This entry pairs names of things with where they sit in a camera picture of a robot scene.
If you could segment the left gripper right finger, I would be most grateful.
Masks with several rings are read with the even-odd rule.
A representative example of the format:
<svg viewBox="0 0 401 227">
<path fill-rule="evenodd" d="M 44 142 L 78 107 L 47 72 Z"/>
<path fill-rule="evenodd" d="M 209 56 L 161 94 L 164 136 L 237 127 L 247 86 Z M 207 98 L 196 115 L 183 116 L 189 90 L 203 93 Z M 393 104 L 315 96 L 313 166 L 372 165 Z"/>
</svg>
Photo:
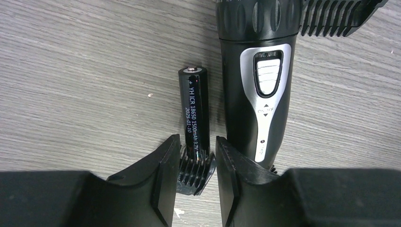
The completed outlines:
<svg viewBox="0 0 401 227">
<path fill-rule="evenodd" d="M 398 227 L 401 173 L 378 168 L 291 168 L 277 175 L 216 138 L 225 227 Z"/>
</svg>

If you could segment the black 18650 battery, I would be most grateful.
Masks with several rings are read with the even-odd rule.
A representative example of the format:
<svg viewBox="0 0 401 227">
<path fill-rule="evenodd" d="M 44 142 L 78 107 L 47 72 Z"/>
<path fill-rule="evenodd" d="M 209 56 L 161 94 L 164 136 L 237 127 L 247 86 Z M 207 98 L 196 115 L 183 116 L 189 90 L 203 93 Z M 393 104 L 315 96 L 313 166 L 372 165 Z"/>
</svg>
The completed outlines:
<svg viewBox="0 0 401 227">
<path fill-rule="evenodd" d="M 210 152 L 208 71 L 189 66 L 178 71 L 178 79 L 187 155 L 204 160 Z"/>
</svg>

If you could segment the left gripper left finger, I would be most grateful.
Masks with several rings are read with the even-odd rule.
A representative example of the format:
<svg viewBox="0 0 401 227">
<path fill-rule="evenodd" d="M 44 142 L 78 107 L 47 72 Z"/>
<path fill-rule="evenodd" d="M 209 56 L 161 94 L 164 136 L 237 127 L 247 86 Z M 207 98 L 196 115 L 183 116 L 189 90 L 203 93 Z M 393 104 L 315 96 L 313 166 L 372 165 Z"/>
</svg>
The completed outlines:
<svg viewBox="0 0 401 227">
<path fill-rule="evenodd" d="M 89 171 L 0 174 L 3 227 L 169 227 L 174 214 L 180 137 L 106 180 Z"/>
</svg>

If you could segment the black silver hair clipper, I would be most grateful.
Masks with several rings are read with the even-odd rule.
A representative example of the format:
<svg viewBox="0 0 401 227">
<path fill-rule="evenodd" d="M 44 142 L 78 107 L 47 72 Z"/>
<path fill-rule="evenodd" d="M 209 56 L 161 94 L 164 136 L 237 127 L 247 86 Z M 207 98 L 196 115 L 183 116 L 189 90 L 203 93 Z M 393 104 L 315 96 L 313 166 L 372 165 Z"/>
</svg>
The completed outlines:
<svg viewBox="0 0 401 227">
<path fill-rule="evenodd" d="M 227 140 L 266 169 L 286 127 L 302 0 L 218 0 Z"/>
</svg>

